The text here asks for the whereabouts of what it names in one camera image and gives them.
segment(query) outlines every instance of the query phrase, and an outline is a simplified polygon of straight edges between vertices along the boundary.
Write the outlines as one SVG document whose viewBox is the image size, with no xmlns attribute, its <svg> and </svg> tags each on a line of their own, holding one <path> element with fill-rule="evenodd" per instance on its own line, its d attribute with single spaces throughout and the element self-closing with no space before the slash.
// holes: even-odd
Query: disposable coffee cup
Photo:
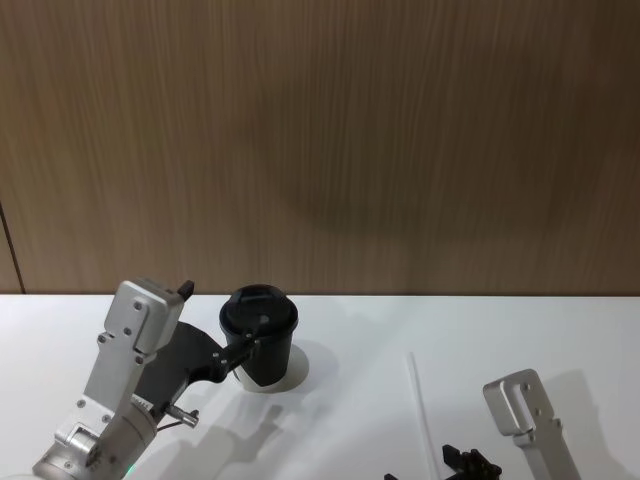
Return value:
<svg viewBox="0 0 640 480">
<path fill-rule="evenodd" d="M 240 367 L 260 387 L 277 383 L 287 373 L 297 325 L 298 309 L 271 285 L 236 290 L 220 310 L 220 327 L 228 344 L 242 341 L 247 332 L 260 342 L 253 357 Z"/>
</svg>

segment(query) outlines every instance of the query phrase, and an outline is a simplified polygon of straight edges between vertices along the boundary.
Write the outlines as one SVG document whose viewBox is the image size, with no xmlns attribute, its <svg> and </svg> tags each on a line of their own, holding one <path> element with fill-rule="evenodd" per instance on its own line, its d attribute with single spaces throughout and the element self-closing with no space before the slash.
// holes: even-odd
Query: white tabletop surface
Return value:
<svg viewBox="0 0 640 480">
<path fill-rule="evenodd" d="M 195 296 L 181 320 L 223 342 L 226 298 Z M 478 448 L 506 480 L 530 480 L 482 386 L 534 368 L 583 480 L 640 479 L 640 299 L 292 299 L 304 382 L 275 394 L 232 377 L 192 386 L 179 405 L 198 408 L 200 425 L 160 432 L 127 478 L 435 480 L 452 474 L 440 453 L 450 443 Z M 29 471 L 52 443 L 84 388 L 110 300 L 0 296 L 0 477 Z"/>
</svg>

